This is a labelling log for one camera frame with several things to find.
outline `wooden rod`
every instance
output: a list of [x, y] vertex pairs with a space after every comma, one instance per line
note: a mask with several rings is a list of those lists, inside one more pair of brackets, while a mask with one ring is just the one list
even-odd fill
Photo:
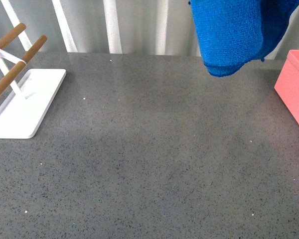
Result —
[[9, 45], [20, 33], [25, 30], [25, 25], [23, 23], [19, 23], [14, 29], [8, 32], [3, 38], [0, 39], [0, 49], [4, 49]]
[[[32, 57], [38, 52], [42, 45], [46, 42], [47, 38], [45, 35], [34, 43], [34, 45], [24, 54], [22, 60], [26, 63], [32, 59]], [[12, 69], [0, 80], [0, 95], [5, 89], [12, 83], [12, 81], [18, 76], [18, 74], [25, 68], [26, 64], [23, 61], [16, 63]]]
[[40, 50], [40, 48], [43, 46], [43, 44], [46, 42], [47, 37], [45, 35], [42, 35], [39, 37], [39, 39], [31, 46], [31, 48], [25, 53], [25, 55], [22, 57], [22, 60], [26, 63], [29, 63], [29, 61], [32, 59], [32, 57]]

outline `drying rack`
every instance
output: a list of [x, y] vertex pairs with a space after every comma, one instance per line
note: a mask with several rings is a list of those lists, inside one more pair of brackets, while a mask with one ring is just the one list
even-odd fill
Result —
[[[3, 51], [25, 28], [20, 23], [0, 39], [0, 69], [4, 74], [0, 80], [0, 95], [8, 86], [12, 87], [0, 106], [0, 138], [32, 138], [66, 75], [64, 69], [30, 69], [18, 83], [15, 81], [47, 40], [45, 35], [40, 36], [21, 59]], [[3, 58], [15, 63], [11, 70]]]

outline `white curtain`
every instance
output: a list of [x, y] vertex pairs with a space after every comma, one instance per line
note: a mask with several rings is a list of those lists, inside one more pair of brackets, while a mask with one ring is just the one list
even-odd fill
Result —
[[[187, 0], [0, 0], [0, 38], [18, 22], [31, 43], [48, 37], [41, 51], [200, 56]], [[290, 49], [299, 49], [299, 7], [267, 59]]]

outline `pink box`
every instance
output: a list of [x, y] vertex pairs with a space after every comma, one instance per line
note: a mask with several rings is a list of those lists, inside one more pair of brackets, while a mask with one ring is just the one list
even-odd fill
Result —
[[299, 50], [291, 50], [275, 90], [299, 124]]

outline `blue knitted towel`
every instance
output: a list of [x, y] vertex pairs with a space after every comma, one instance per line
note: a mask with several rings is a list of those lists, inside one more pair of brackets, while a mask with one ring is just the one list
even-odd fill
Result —
[[200, 52], [209, 73], [228, 76], [272, 52], [299, 0], [191, 0]]

